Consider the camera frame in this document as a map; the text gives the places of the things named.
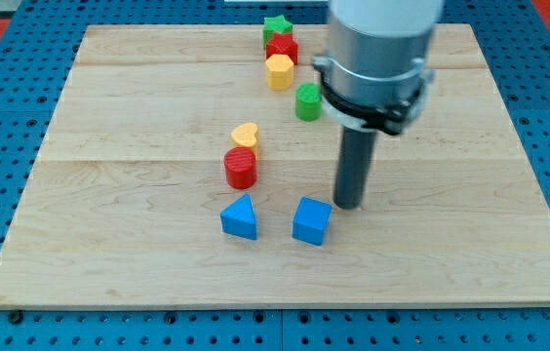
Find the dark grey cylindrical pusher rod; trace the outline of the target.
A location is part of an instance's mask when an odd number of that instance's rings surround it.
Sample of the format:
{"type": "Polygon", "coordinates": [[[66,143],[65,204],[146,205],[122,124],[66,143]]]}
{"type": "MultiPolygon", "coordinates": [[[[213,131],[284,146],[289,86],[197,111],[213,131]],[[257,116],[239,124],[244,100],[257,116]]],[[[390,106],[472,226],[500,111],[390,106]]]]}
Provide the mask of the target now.
{"type": "Polygon", "coordinates": [[[333,195],[339,208],[353,210],[361,206],[375,141],[376,132],[342,128],[333,195]]]}

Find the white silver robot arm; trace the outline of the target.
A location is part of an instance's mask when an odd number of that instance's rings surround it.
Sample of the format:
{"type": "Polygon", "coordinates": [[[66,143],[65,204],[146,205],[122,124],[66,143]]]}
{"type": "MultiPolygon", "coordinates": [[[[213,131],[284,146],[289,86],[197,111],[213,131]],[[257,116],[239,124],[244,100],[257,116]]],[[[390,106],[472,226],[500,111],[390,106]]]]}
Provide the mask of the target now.
{"type": "Polygon", "coordinates": [[[325,51],[312,60],[324,111],[341,126],[334,203],[361,206],[378,133],[421,113],[434,74],[427,52],[443,0],[331,0],[325,51]]]}

